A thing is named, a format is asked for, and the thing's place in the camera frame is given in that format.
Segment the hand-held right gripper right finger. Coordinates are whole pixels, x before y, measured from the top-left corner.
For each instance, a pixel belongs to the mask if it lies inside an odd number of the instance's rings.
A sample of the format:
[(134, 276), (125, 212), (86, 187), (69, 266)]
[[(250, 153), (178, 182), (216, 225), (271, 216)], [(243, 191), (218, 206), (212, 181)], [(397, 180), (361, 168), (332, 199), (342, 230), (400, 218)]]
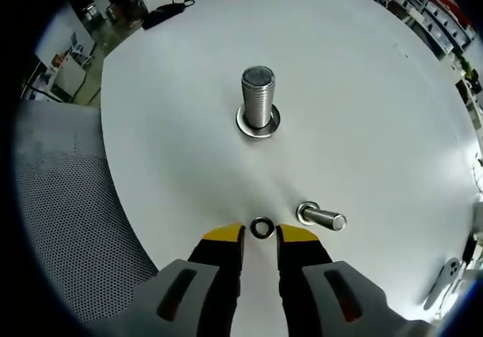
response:
[(290, 336), (428, 336), (423, 320), (388, 306), (384, 291), (347, 262), (335, 262), (305, 228), (277, 230), (279, 294)]

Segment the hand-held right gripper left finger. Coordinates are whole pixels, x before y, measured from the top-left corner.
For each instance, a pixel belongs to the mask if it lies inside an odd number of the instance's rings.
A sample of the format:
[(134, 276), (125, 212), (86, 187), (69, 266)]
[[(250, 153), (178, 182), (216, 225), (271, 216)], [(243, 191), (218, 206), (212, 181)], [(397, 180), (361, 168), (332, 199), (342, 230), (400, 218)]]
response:
[(112, 322), (114, 336), (228, 336), (241, 289), (245, 227), (205, 234), (189, 258), (176, 259), (134, 290)]

